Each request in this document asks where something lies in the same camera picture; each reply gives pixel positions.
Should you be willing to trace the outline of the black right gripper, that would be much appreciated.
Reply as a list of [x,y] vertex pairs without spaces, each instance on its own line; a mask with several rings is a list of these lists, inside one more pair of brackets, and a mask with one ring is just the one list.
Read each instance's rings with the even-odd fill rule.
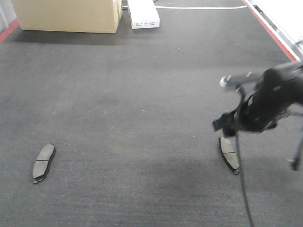
[[292,61],[269,68],[262,74],[248,72],[224,76],[220,86],[238,89],[255,82],[255,92],[239,104],[239,109],[223,113],[213,120],[215,131],[224,137],[235,137],[236,130],[262,132],[274,128],[283,113],[294,103],[303,103],[303,63]]

